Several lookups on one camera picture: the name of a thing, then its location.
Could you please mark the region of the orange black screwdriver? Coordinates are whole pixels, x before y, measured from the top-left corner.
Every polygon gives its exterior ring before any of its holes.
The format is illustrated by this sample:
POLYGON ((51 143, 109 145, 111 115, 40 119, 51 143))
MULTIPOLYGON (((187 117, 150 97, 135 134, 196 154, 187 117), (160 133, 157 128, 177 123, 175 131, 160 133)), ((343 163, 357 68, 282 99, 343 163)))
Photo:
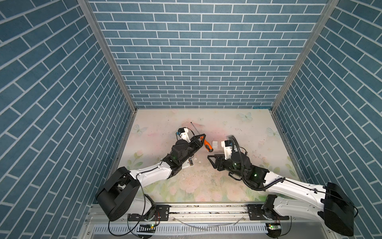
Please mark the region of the orange black screwdriver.
MULTIPOLYGON (((193 128, 197 131, 197 133, 200 133, 199 131, 198 131, 198 129, 195 127, 195 125, 191 122, 191 125, 193 126, 193 128)), ((213 147, 212 147, 212 145, 206 140, 206 137, 204 136, 203 137, 203 142, 204 142, 204 146, 205 146, 205 148, 211 153, 211 152, 213 152, 213 147)))

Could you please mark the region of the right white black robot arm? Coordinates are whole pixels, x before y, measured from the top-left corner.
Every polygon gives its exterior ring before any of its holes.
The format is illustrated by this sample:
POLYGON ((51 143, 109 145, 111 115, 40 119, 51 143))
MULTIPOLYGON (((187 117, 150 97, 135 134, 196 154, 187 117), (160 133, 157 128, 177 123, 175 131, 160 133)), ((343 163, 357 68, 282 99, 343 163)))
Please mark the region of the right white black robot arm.
POLYGON ((358 210, 337 184, 313 185, 287 179, 253 165, 247 155, 238 151, 230 158, 223 154, 209 155, 208 160, 214 169, 228 171, 231 178, 243 182, 249 189, 269 193, 261 207, 266 219, 304 218, 321 222, 340 235, 354 236, 358 210))

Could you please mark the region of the white remote control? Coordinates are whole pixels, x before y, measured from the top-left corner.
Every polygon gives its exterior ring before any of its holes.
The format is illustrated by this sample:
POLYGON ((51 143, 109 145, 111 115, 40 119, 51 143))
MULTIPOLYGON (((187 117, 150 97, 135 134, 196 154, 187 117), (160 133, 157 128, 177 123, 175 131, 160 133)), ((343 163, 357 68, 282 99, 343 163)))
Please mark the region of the white remote control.
POLYGON ((191 158, 187 159, 183 164, 182 164, 182 168, 185 169, 185 168, 189 168, 189 167, 192 167, 194 166, 194 162, 191 158))

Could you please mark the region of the white battery cover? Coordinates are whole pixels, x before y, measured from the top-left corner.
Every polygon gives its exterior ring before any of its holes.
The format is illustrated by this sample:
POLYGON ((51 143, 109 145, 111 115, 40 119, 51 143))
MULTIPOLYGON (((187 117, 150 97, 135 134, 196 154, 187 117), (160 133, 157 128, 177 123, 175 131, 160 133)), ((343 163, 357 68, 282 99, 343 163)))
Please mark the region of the white battery cover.
POLYGON ((218 142, 217 141, 212 141, 211 145, 212 145, 213 149, 217 149, 218 148, 218 142))

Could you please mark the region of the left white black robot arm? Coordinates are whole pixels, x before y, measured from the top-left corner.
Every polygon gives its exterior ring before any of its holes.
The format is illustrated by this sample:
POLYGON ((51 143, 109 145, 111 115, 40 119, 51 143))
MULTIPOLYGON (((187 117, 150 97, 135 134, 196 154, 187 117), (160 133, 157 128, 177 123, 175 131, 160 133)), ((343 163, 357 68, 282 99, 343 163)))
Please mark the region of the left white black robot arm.
POLYGON ((138 190, 177 175, 184 164, 204 147, 205 138, 205 134, 200 134, 186 139, 183 133, 181 139, 172 146, 171 152, 159 163, 136 170, 118 168, 95 194, 96 201, 108 219, 113 222, 126 213, 151 215, 155 209, 154 201, 146 194, 137 196, 138 190))

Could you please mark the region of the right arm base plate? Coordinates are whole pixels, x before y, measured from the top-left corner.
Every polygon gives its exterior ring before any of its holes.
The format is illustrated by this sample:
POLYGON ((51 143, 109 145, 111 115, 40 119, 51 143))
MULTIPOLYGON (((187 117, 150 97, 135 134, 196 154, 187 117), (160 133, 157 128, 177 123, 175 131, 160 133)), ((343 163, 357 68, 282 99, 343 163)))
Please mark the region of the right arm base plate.
POLYGON ((264 206, 263 204, 248 204, 247 205, 249 219, 251 221, 273 220, 285 221, 289 220, 289 216, 280 216, 274 209, 264 206))

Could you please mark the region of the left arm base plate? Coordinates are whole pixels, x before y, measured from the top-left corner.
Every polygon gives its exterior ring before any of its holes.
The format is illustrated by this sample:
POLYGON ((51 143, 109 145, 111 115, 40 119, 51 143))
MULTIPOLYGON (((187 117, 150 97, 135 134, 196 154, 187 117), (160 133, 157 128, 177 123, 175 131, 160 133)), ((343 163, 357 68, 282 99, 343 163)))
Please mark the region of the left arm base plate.
POLYGON ((129 221, 168 221, 170 205, 152 206, 143 216, 139 214, 128 214, 129 221))

